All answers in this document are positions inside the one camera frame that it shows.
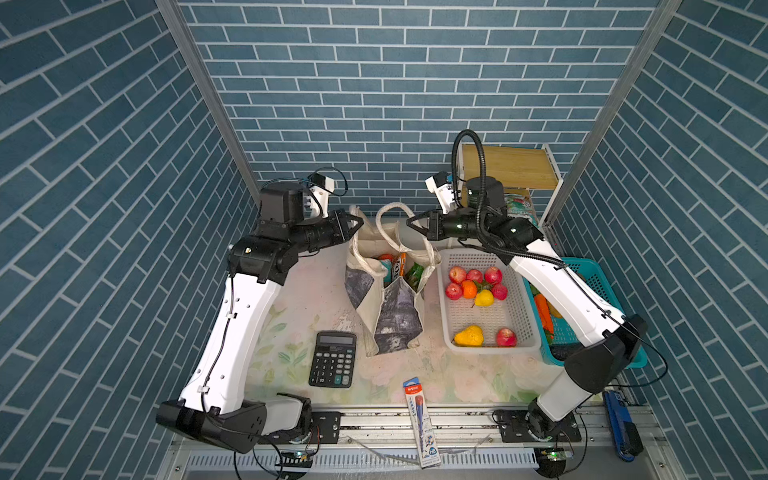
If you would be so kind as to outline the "orange Fox's candy bag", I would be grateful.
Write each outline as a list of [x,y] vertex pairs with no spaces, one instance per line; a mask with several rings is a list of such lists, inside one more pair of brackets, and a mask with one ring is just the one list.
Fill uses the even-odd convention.
[[392,263],[392,275],[396,277],[404,277],[407,272],[407,260],[408,256],[406,252],[399,252]]

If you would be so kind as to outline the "green yellow candy bag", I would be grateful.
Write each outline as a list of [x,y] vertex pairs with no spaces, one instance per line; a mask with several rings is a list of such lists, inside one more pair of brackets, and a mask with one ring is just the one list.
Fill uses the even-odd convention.
[[407,271],[404,278],[406,283],[414,290],[419,290],[421,278],[424,273],[424,267],[420,264],[414,263],[412,267]]

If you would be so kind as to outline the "beige canvas tote bag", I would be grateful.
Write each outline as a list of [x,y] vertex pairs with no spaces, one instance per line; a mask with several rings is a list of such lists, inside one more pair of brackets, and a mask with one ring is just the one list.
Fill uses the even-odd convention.
[[[363,344],[368,357],[395,353],[419,346],[418,337],[424,330],[425,301],[423,290],[436,273],[441,257],[431,242],[421,236],[416,248],[405,245],[400,237],[400,224],[387,223],[384,216],[395,210],[414,216],[401,202],[383,206],[370,220],[356,205],[349,212],[361,217],[365,224],[348,243],[346,257],[347,296],[362,321]],[[414,291],[404,277],[393,277],[384,286],[385,268],[378,257],[406,252],[407,271],[414,263],[424,267],[419,290]]]

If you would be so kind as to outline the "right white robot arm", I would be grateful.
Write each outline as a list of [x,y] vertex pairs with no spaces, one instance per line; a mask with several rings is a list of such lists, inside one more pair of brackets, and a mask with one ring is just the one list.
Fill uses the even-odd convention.
[[528,407],[526,423],[534,438],[556,436],[568,415],[601,393],[636,357],[647,332],[645,320],[625,315],[600,297],[528,219],[465,207],[449,213],[431,210],[406,224],[430,241],[477,240],[535,286],[576,334],[582,348],[566,358],[563,371]]

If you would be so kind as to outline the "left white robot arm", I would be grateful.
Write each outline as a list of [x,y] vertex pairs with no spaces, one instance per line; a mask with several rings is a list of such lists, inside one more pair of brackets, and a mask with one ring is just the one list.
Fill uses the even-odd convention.
[[229,275],[211,335],[178,399],[163,402],[158,425],[185,438],[238,453],[260,443],[305,438],[312,423],[308,398],[279,394],[245,398],[247,371],[269,311],[290,269],[306,253],[344,244],[361,217],[335,210],[297,223],[261,220],[230,249]]

